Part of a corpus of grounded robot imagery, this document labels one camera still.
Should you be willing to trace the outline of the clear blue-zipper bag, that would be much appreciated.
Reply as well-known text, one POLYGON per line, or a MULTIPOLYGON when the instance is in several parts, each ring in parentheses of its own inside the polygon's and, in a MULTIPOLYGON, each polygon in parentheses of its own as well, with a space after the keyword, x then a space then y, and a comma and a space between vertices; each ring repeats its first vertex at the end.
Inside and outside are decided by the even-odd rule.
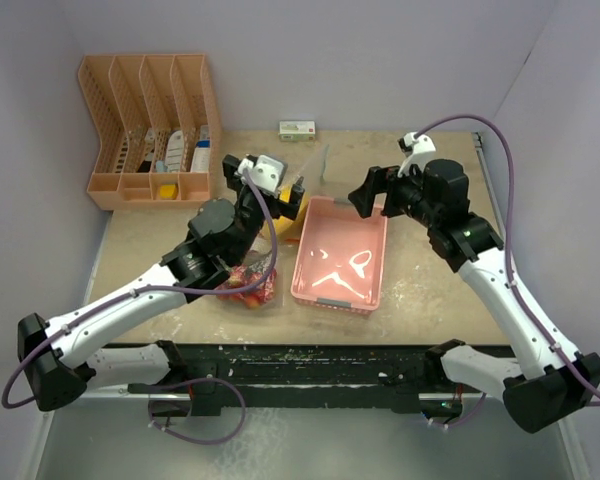
POLYGON ((296 165, 289 166, 281 158, 265 154, 254 161, 251 179, 267 202, 278 243, 299 238, 308 202, 326 183, 329 153, 330 146, 326 144, 312 150, 308 158, 296 165), (281 213, 282 203, 292 207, 298 204, 294 219, 281 213))

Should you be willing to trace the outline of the yellow banana bunch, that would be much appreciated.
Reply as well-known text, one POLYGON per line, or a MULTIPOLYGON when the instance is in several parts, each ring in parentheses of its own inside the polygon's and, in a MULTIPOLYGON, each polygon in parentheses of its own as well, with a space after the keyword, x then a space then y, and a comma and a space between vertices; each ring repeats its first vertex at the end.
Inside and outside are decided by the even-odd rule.
MULTIPOLYGON (((291 185, 286 185, 280 192, 280 199, 288 201, 291 194, 291 185)), ((297 243, 300 241, 306 212, 308 209, 309 196, 303 195, 299 212, 295 220, 290 220, 284 216, 273 220, 277 240, 283 243, 297 243)), ((271 240, 271 234, 268 226, 263 226, 259 237, 267 241, 271 240)))

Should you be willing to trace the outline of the red strawberry cluster with leaves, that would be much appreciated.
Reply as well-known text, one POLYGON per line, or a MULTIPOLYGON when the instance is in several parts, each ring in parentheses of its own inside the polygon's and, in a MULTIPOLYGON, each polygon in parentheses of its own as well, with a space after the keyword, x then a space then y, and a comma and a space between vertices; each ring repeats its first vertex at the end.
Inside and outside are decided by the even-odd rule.
POLYGON ((248 309, 257 309, 271 303, 276 297, 277 271, 273 270, 264 279, 265 268, 239 266, 231 270, 229 278, 219 290, 231 290, 221 295, 221 300, 230 300, 248 309))

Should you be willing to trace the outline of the clear orange-zipper bag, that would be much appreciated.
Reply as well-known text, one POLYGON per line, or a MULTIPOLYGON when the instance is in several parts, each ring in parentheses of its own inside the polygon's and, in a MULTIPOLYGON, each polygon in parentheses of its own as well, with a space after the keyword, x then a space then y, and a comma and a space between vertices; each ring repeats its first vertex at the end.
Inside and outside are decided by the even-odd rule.
POLYGON ((216 299, 249 310, 274 307, 280 300, 278 267, 275 266, 264 279, 264 274, 268 271, 272 258, 270 241, 257 237, 243 263, 233 267, 229 279, 219 287, 220 290, 235 290, 242 287, 249 287, 250 290, 219 295, 216 299))

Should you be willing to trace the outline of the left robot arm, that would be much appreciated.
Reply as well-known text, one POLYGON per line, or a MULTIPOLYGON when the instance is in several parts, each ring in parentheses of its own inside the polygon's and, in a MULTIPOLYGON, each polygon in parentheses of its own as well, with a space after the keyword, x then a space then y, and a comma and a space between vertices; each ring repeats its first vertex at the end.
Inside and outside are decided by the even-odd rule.
POLYGON ((187 235, 173 250, 136 279, 85 307, 44 319, 37 313, 17 325, 19 364, 5 386, 6 409, 24 406, 9 399, 19 375, 32 392, 29 401, 42 412, 62 408, 90 388, 121 383, 157 385, 164 392, 182 387, 184 365, 152 344, 130 354, 107 356, 105 346, 123 333, 162 313, 207 295, 228 296, 224 283, 232 268, 243 263, 262 228, 274 220, 297 218, 304 198, 304 179, 280 197, 287 171, 281 160, 267 155, 239 159, 227 155, 222 172, 236 199, 212 198, 188 222, 187 235))

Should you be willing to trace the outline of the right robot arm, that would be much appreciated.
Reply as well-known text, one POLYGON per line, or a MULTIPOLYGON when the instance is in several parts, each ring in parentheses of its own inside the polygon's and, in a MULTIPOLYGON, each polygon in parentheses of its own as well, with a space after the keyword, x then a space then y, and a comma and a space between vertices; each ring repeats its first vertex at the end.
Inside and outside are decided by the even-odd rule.
POLYGON ((469 209, 462 165, 436 159, 424 168, 374 166, 348 199, 362 218, 377 195, 382 215, 406 215, 423 225, 432 250, 482 301, 512 348, 512 359, 450 340, 426 353, 426 383, 447 391, 460 383, 500 400, 525 432, 536 433, 587 406, 588 384, 600 384, 600 356, 583 354, 531 299, 507 265, 505 245, 492 225, 469 209))

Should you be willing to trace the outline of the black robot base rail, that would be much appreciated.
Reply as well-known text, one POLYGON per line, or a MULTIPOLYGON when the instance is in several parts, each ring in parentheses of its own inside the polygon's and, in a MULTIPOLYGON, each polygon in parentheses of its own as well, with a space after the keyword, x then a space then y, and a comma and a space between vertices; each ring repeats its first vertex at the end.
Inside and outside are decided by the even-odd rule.
POLYGON ((115 345, 82 368, 91 389, 125 385, 160 416, 222 409, 384 409, 455 417, 470 389, 446 380, 425 346, 115 345))

